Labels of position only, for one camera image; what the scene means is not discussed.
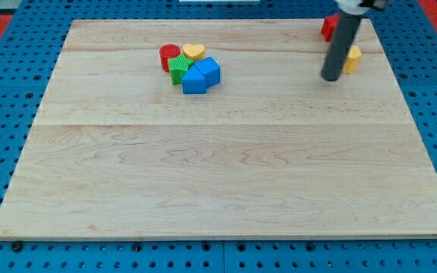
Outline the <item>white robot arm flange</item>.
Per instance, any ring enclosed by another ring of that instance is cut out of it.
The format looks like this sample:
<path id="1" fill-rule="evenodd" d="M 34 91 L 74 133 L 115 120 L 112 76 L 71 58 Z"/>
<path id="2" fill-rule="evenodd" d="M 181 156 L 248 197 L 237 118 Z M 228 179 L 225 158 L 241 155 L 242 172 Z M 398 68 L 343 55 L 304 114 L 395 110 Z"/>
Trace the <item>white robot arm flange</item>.
<path id="1" fill-rule="evenodd" d="M 335 0 L 335 2 L 344 13 L 364 15 L 369 9 L 384 10 L 393 0 Z"/>

